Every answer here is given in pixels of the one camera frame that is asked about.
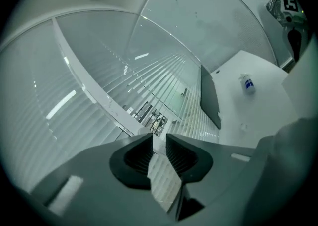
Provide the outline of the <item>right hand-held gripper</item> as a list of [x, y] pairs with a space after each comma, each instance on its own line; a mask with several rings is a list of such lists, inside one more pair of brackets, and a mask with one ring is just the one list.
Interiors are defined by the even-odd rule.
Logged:
[[[304, 11], [297, 0], [282, 0], [282, 26], [297, 26], [285, 27], [283, 30], [283, 41], [293, 59], [298, 62], [308, 46], [310, 41], [310, 31], [302, 27], [308, 27], [308, 20], [304, 14]], [[292, 39], [293, 30], [299, 32], [301, 36], [299, 45], [299, 54], [295, 60], [294, 53], [294, 39]]]

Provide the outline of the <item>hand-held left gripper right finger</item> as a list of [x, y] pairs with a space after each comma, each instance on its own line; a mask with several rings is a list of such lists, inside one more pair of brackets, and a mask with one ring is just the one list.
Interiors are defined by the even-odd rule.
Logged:
[[208, 205], [242, 173], [247, 161], [233, 154], [252, 157], [255, 149], [221, 145], [167, 134], [166, 155], [186, 187], [189, 198]]

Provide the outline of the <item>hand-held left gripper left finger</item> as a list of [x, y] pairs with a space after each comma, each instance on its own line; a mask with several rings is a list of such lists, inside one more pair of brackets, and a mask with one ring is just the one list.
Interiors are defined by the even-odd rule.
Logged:
[[65, 223], [150, 223], [152, 141], [144, 134], [85, 149], [31, 194]]

